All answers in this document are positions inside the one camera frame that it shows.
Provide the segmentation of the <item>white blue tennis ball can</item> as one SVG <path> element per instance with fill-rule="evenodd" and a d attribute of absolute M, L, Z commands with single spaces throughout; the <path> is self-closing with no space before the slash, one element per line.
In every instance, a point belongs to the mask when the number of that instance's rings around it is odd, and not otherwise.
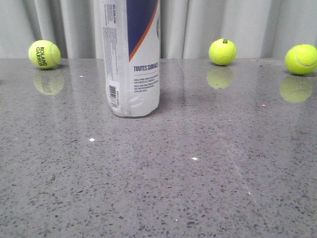
<path fill-rule="evenodd" d="M 119 117 L 143 117 L 159 105 L 160 2 L 99 1 L 106 95 Z"/>

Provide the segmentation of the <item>Wilson tennis ball at back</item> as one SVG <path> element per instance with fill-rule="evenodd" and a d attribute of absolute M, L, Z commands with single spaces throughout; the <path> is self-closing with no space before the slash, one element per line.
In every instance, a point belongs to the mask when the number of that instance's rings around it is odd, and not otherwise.
<path fill-rule="evenodd" d="M 214 64 L 231 64 L 237 55 L 235 44 L 228 39 L 218 39 L 209 48 L 209 57 Z"/>

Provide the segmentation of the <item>Roland Garros tennis ball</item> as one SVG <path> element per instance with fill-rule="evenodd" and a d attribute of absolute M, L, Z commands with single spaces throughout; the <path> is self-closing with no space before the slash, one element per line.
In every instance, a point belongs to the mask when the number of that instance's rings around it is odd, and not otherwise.
<path fill-rule="evenodd" d="M 30 61 L 42 69 L 56 67 L 61 60 L 61 52 L 56 44 L 48 40 L 35 41 L 28 50 Z"/>

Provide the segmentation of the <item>plain tennis ball far right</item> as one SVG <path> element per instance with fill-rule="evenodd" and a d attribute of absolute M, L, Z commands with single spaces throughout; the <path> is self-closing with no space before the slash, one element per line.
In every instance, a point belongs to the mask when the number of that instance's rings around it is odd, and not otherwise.
<path fill-rule="evenodd" d="M 291 48 L 285 56 L 287 69 L 297 75 L 313 72 L 317 68 L 317 49 L 310 44 L 300 44 Z"/>

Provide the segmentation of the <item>grey pleated curtain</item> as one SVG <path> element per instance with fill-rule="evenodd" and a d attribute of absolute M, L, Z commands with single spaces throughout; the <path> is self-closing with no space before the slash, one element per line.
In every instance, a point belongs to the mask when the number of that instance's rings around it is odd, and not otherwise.
<path fill-rule="evenodd" d="M 234 42 L 239 58 L 281 59 L 298 44 L 317 43 L 314 0 L 163 0 L 160 55 L 207 58 L 220 38 Z M 96 0 L 3 0 L 0 56 L 26 58 L 36 40 L 58 45 L 64 58 L 102 58 Z"/>

